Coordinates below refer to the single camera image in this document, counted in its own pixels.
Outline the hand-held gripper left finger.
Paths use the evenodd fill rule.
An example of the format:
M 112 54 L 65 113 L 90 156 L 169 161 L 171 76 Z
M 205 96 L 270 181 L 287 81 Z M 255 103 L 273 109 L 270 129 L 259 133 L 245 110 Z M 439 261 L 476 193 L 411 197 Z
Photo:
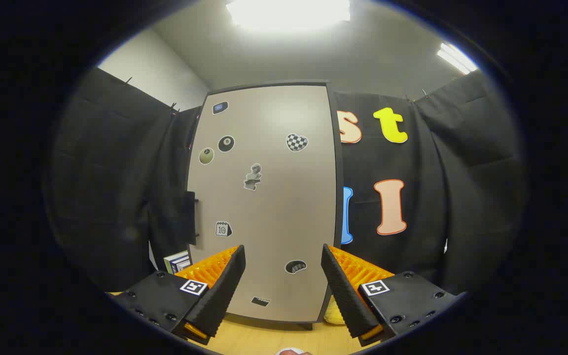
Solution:
M 157 271 L 113 300 L 139 319 L 206 345 L 218 332 L 245 267 L 245 247 L 238 245 L 175 274 Z

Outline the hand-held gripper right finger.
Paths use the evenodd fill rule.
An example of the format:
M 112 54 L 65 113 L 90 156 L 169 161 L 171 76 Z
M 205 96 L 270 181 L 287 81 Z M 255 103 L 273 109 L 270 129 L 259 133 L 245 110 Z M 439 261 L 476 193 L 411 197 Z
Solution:
M 351 337 L 362 346 L 417 332 L 467 297 L 413 271 L 394 274 L 330 245 L 323 245 L 320 264 Z

